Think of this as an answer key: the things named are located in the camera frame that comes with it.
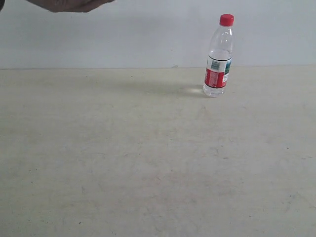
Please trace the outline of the person's open bare hand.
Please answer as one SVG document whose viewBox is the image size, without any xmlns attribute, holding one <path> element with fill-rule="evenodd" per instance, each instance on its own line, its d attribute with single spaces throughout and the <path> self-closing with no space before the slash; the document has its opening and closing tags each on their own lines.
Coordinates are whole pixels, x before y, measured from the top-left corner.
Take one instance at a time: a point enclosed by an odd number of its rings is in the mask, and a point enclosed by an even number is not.
<svg viewBox="0 0 316 237">
<path fill-rule="evenodd" d="M 53 13 L 87 13 L 114 0 L 29 0 L 28 2 Z"/>
</svg>

